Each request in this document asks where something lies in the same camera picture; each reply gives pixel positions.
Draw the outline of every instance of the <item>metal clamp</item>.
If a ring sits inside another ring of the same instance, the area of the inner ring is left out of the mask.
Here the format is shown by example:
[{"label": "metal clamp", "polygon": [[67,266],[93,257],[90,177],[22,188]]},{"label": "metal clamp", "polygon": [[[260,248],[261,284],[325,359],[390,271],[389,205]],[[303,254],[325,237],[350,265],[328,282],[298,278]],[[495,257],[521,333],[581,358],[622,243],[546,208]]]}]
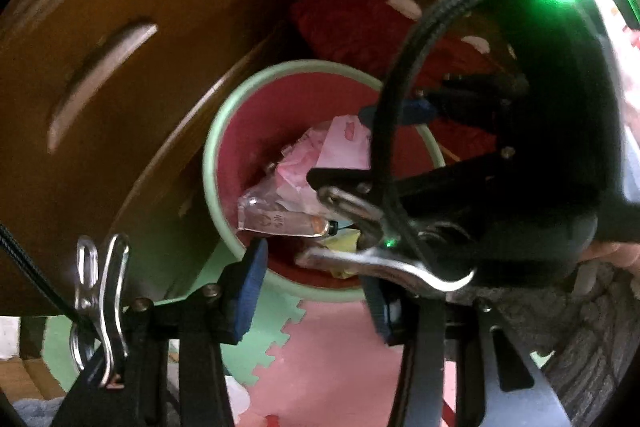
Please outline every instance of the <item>metal clamp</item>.
[{"label": "metal clamp", "polygon": [[337,187],[318,189],[318,200],[330,210],[350,219],[362,231],[365,250],[353,253],[313,247],[296,258],[299,266],[321,270],[348,270],[361,275],[395,282],[416,295],[428,295],[430,289],[452,292],[469,284],[476,274],[472,269],[462,279],[447,281],[434,275],[421,261],[409,259],[378,244],[383,238],[380,208]]},{"label": "metal clamp", "polygon": [[421,296],[430,294],[430,289],[453,292],[471,282],[476,270],[456,281],[440,279],[423,263],[400,256],[380,247],[367,248],[360,252],[332,251],[326,248],[308,248],[296,258],[296,264],[319,270],[348,270],[360,275],[379,277],[401,285],[411,293]]},{"label": "metal clamp", "polygon": [[[91,320],[104,352],[104,374],[100,387],[113,380],[129,353],[122,333],[122,288],[129,261],[129,244],[123,235],[110,238],[102,275],[98,273],[98,250],[86,236],[78,239],[76,263],[75,306],[79,314]],[[95,354],[95,338],[73,324],[69,333],[69,348],[78,372]]]}]

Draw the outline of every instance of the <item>plastic wrapper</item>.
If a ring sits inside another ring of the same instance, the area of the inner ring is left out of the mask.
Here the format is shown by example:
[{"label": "plastic wrapper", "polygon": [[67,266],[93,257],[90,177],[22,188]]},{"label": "plastic wrapper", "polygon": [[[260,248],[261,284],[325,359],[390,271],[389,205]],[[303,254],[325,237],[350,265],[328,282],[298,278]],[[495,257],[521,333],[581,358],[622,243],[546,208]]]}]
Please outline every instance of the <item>plastic wrapper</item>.
[{"label": "plastic wrapper", "polygon": [[339,221],[322,206],[306,181],[314,167],[368,169],[370,131],[357,116],[337,116],[312,127],[282,151],[275,170],[238,200],[238,230],[245,230],[248,213],[275,210],[304,212]]}]

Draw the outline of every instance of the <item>red fabric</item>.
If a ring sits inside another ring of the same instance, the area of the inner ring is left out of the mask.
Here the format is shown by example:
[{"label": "red fabric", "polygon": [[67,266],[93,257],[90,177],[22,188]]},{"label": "red fabric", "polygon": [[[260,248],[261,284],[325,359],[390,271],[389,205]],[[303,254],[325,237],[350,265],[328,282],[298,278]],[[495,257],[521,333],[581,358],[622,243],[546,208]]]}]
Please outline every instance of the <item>red fabric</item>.
[{"label": "red fabric", "polygon": [[274,414],[265,416],[265,420],[267,420],[266,427],[280,427],[280,419]]},{"label": "red fabric", "polygon": [[442,419],[449,427],[456,427],[456,413],[444,400],[442,401]]},{"label": "red fabric", "polygon": [[[384,78],[414,22],[383,0],[298,0],[290,10],[300,34],[318,58]],[[446,73],[493,73],[495,65],[459,39],[444,37],[417,77],[435,87]],[[495,150],[495,137],[452,121],[436,120],[438,142],[461,159]]]}]

